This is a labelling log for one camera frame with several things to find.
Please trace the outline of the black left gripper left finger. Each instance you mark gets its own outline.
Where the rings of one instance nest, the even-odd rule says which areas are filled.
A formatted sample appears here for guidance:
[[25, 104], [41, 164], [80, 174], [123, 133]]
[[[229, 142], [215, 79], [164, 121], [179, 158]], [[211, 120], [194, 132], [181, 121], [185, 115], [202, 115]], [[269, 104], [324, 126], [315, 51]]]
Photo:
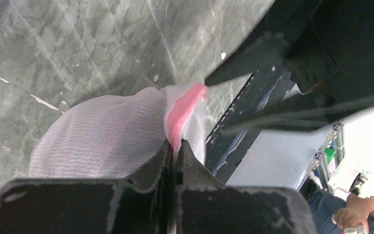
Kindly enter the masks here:
[[0, 234], [167, 234], [165, 141], [119, 179], [15, 179], [0, 189]]

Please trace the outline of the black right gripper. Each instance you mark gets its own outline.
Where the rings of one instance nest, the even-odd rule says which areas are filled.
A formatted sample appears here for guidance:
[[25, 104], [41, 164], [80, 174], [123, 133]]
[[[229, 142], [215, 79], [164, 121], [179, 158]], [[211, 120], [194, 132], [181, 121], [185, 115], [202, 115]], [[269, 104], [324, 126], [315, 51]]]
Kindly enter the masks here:
[[286, 63], [301, 92], [349, 101], [293, 96], [223, 126], [223, 136], [251, 129], [312, 132], [374, 108], [374, 0], [322, 1]]

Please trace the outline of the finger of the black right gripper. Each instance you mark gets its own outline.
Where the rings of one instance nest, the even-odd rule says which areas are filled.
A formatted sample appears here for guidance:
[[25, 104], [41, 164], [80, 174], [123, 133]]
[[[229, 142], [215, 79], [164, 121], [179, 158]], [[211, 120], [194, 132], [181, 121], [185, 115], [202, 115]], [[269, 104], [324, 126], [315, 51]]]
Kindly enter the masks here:
[[215, 86], [255, 72], [269, 63], [284, 59], [292, 47], [283, 33], [264, 33], [249, 45], [241, 45], [205, 78], [206, 86]]

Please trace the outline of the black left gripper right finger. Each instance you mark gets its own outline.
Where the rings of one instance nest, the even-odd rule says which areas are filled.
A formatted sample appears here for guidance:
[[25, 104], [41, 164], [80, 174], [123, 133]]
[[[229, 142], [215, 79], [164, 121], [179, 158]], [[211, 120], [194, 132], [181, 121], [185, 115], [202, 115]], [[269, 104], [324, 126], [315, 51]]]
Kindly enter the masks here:
[[297, 191], [222, 184], [186, 140], [175, 160], [177, 234], [315, 234], [312, 214]]

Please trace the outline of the white mesh pink-zip laundry bag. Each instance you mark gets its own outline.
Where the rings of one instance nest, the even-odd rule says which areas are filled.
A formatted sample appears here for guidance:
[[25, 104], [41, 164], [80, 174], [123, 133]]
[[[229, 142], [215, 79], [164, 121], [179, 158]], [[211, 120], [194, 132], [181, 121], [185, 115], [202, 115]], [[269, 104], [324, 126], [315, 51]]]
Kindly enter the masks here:
[[176, 155], [188, 141], [206, 160], [207, 88], [199, 83], [145, 88], [132, 96], [105, 95], [62, 114], [34, 148], [32, 178], [124, 178], [167, 140]]

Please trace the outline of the person's hand in background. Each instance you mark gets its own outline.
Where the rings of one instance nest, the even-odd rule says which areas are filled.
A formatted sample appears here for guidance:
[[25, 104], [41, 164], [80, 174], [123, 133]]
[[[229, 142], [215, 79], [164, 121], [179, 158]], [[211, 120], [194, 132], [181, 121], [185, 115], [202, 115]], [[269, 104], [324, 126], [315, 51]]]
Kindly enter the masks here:
[[344, 231], [347, 228], [363, 226], [364, 231], [369, 231], [368, 217], [370, 212], [360, 208], [342, 208], [334, 214], [336, 225]]

